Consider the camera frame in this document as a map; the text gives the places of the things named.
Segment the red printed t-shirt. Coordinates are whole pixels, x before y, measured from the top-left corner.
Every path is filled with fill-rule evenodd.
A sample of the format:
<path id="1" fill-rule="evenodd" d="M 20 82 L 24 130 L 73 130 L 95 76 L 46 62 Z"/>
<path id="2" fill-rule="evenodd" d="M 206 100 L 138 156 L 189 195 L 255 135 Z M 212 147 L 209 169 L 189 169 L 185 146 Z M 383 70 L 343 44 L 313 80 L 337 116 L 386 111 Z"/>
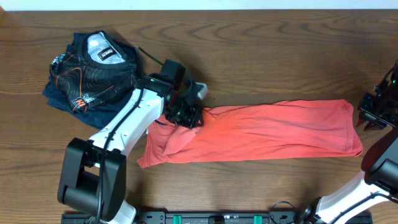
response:
<path id="1" fill-rule="evenodd" d="M 161 116 L 148 128 L 141 168 L 165 162 L 225 162 L 358 156 L 363 145 L 346 100 L 281 101 L 203 110 L 203 126 Z"/>

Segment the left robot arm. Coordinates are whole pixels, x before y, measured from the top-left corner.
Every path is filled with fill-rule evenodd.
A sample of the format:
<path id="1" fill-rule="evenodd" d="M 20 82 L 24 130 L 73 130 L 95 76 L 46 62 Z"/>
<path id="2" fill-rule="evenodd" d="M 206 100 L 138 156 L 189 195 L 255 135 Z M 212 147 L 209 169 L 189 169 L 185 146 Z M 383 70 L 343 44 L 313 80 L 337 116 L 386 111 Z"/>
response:
<path id="1" fill-rule="evenodd" d="M 125 199 L 127 157 L 161 116 L 190 129 L 203 125 L 200 102 L 207 94 L 207 85 L 173 60 L 138 79 L 127 104 L 103 129 L 68 144 L 57 199 L 76 211 L 64 213 L 61 222 L 133 223 L 137 210 Z"/>

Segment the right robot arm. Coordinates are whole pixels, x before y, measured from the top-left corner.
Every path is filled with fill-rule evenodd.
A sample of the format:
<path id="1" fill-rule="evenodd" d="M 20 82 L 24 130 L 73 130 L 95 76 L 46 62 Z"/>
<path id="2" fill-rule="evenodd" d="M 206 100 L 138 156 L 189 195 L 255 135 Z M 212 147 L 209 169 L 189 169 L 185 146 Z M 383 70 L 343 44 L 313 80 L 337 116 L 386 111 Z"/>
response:
<path id="1" fill-rule="evenodd" d="M 308 206 L 296 223 L 371 223 L 359 214 L 382 203 L 397 203 L 397 63 L 366 93 L 358 110 L 364 130 L 392 129 L 374 143 L 363 157 L 360 173 L 336 192 Z"/>

